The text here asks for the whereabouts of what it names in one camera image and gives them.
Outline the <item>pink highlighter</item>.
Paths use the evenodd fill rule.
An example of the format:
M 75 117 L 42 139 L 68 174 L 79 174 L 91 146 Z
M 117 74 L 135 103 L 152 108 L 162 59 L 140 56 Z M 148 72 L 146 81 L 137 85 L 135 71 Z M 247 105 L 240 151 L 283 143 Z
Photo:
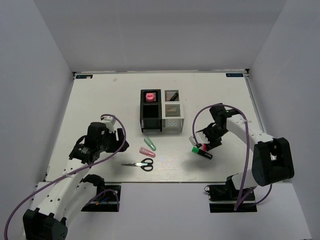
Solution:
M 203 151 L 205 151 L 205 152 L 207 152 L 207 151 L 208 151 L 208 148 L 207 148 L 207 145 L 206 145 L 206 144 L 203 144 L 203 146 L 202 146 L 202 150 L 203 150 Z

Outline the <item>orange highlighter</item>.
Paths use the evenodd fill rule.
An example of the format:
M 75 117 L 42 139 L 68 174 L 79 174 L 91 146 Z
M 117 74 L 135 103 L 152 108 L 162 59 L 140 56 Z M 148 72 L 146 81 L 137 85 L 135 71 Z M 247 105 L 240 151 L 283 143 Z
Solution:
M 172 98 L 169 100 L 170 102 L 174 102 L 179 96 L 178 92 L 175 92 L 175 94 L 172 96 Z

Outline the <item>pink glue stick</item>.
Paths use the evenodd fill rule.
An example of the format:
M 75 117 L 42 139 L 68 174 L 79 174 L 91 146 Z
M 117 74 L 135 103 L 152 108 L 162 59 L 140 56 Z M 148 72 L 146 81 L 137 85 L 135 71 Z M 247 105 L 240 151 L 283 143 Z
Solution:
M 145 95 L 145 101 L 147 103 L 153 103 L 155 101 L 156 95 L 152 92 L 148 92 Z

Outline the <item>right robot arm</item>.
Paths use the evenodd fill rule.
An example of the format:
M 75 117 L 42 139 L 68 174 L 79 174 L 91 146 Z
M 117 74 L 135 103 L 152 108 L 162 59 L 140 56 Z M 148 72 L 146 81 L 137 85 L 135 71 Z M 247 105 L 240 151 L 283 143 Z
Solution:
M 211 159 L 209 151 L 222 145 L 227 133 L 237 136 L 246 145 L 243 172 L 228 176 L 223 194 L 238 202 L 247 197 L 244 190 L 270 186 L 295 175 L 290 143 L 284 137 L 273 137 L 252 125 L 245 114 L 222 103 L 207 106 L 213 122 L 192 131 L 192 152 Z

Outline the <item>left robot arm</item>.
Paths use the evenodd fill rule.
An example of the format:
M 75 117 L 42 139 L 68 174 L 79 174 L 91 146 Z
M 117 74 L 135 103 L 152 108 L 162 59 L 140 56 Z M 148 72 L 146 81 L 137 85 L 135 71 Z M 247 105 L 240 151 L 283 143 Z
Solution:
M 90 198 L 99 200 L 105 196 L 104 179 L 89 171 L 103 162 L 102 153 L 112 158 L 129 147 L 125 127 L 114 129 L 116 120 L 103 116 L 100 122 L 92 122 L 86 135 L 76 141 L 63 174 L 47 184 L 52 187 L 50 192 L 22 217 L 27 240 L 66 239 L 71 222 Z

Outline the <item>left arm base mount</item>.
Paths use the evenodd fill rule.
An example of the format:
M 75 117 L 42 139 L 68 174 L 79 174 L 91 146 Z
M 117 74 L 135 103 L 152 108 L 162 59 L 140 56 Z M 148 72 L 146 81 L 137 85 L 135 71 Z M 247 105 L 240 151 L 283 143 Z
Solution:
M 105 185 L 108 190 L 86 204 L 81 211 L 93 213 L 117 213 L 120 210 L 121 185 Z

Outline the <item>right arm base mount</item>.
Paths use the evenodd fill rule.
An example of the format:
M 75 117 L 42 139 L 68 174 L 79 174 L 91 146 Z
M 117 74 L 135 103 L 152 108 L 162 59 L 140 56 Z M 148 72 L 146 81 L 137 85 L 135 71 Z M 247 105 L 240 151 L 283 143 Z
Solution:
M 238 195 L 230 196 L 222 184 L 207 185 L 204 187 L 204 192 L 208 195 L 210 213 L 256 213 L 257 207 L 256 197 L 253 191 L 239 205 L 236 211 L 234 207 L 237 202 Z

